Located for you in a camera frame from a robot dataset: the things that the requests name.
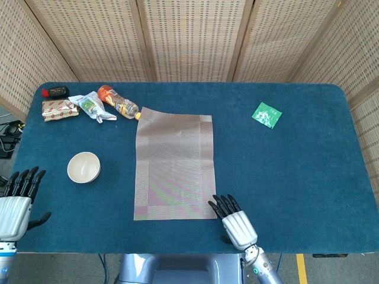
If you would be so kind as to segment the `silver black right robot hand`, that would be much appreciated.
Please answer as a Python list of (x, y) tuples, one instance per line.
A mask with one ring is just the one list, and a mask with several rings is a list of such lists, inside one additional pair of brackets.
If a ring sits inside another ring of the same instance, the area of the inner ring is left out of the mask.
[(221, 220), (234, 247), (245, 251), (254, 246), (257, 243), (258, 234), (234, 197), (230, 194), (213, 195), (213, 199), (213, 201), (208, 201), (208, 204)]

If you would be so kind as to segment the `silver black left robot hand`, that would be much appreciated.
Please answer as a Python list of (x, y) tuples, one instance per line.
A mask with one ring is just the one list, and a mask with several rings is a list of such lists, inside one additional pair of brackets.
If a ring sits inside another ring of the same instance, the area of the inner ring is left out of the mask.
[(33, 228), (43, 225), (52, 213), (37, 220), (30, 214), (45, 170), (38, 166), (23, 172), (14, 172), (5, 184), (1, 195), (1, 241), (16, 243)]

